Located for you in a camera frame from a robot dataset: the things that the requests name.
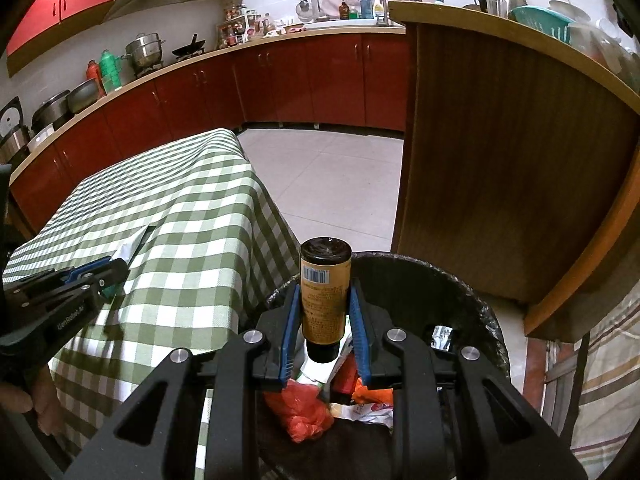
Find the green basket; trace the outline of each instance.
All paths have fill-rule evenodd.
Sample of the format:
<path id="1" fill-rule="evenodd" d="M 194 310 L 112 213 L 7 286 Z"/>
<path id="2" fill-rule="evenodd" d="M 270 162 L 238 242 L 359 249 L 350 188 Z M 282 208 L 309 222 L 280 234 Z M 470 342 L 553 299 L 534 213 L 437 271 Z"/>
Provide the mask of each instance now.
<path id="1" fill-rule="evenodd" d="M 511 16 L 518 23 L 528 25 L 548 36 L 553 36 L 556 40 L 569 44 L 571 32 L 568 25 L 574 20 L 554 10 L 528 5 L 516 7 L 511 11 Z"/>

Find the tile floor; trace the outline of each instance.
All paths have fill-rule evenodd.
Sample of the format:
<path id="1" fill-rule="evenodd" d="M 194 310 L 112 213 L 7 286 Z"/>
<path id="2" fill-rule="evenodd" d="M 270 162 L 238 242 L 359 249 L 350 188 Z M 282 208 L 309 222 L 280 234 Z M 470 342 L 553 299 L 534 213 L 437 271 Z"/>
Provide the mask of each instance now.
<path id="1" fill-rule="evenodd" d="M 332 235 L 354 251 L 388 251 L 396 218 L 402 140 L 321 130 L 251 129 L 238 139 L 255 172 L 300 241 Z M 522 312 L 492 306 L 522 391 L 527 339 Z"/>

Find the human hand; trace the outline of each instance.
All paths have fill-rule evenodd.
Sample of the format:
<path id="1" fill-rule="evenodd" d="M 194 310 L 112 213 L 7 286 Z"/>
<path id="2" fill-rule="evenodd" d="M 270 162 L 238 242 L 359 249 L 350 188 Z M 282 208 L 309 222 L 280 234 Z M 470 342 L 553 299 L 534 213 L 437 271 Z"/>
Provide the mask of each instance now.
<path id="1" fill-rule="evenodd" d="M 0 406 L 17 413 L 26 413 L 34 409 L 38 414 L 38 427 L 42 433 L 62 433 L 62 405 L 58 400 L 49 367 L 45 366 L 38 372 L 31 395 L 13 384 L 0 383 Z"/>

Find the red thermos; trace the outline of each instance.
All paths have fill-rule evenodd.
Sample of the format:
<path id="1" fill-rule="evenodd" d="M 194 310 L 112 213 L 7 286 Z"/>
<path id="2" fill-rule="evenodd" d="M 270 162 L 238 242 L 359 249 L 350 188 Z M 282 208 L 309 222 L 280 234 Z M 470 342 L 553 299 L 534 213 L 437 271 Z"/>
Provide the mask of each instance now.
<path id="1" fill-rule="evenodd" d="M 95 81 L 98 83 L 98 92 L 100 94 L 100 97 L 104 97 L 105 95 L 107 95 L 107 92 L 104 91 L 104 87 L 102 86 L 102 74 L 100 74 L 100 66 L 93 59 L 86 67 L 86 78 L 95 79 Z"/>

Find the green checkered tablecloth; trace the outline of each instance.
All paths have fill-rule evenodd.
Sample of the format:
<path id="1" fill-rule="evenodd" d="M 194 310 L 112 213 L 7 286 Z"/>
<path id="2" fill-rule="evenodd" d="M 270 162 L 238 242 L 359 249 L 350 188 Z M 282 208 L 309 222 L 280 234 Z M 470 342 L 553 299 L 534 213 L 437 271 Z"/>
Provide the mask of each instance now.
<path id="1" fill-rule="evenodd" d="M 4 282 L 111 255 L 144 226 L 124 292 L 50 362 L 71 454 L 171 349 L 220 348 L 257 303 L 298 272 L 298 242 L 236 136 L 219 129 L 83 180 L 15 251 Z M 210 398 L 201 436 L 209 408 Z"/>

